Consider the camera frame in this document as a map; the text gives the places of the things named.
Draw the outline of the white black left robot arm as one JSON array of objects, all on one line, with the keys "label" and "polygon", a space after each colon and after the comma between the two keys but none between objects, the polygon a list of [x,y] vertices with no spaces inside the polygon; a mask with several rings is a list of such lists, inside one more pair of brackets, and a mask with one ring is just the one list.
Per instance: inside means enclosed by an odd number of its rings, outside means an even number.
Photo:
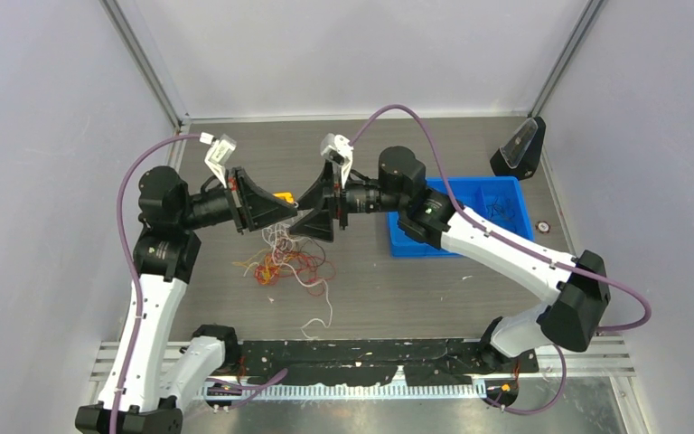
[{"label": "white black left robot arm", "polygon": [[138,183],[143,230],[125,252],[133,265],[132,295],[115,361],[95,404],[78,409],[82,433],[179,433],[184,416],[201,402],[216,371],[233,373],[241,360],[234,328],[202,325],[169,369],[164,355],[173,320],[201,247],[196,230],[231,222],[257,231],[293,218],[296,207],[257,186],[241,167],[226,184],[191,194],[170,166],[157,166]]}]

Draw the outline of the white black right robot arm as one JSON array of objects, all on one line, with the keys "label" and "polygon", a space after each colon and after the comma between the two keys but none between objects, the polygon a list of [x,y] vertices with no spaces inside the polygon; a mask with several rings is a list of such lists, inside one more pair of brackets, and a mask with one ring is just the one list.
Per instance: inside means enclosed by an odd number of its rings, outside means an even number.
[{"label": "white black right robot arm", "polygon": [[487,221],[427,184],[426,167],[404,146],[379,156],[375,179],[352,180],[340,165],[345,157],[325,154],[321,177],[299,201],[301,217],[291,234],[333,241],[353,213],[394,212],[398,227],[413,241],[473,259],[517,282],[539,304],[516,316],[495,318],[478,343],[485,367],[502,371],[515,358],[555,344],[583,353],[610,302],[603,259],[585,251],[579,257],[548,249]]}]

